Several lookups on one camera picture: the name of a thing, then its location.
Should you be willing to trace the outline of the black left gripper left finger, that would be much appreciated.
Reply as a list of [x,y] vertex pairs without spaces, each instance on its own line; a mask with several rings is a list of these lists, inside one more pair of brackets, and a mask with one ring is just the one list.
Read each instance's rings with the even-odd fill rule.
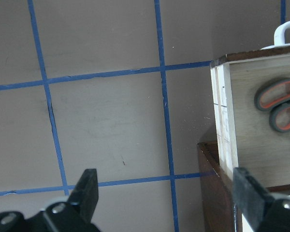
[[96,169],[85,169],[67,203],[86,222],[90,223],[99,199],[98,178]]

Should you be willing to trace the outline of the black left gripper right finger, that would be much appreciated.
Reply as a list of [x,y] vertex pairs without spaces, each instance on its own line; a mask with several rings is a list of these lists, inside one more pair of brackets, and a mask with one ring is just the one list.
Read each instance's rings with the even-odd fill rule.
[[275,198],[243,167],[233,169],[233,200],[250,227],[258,230]]

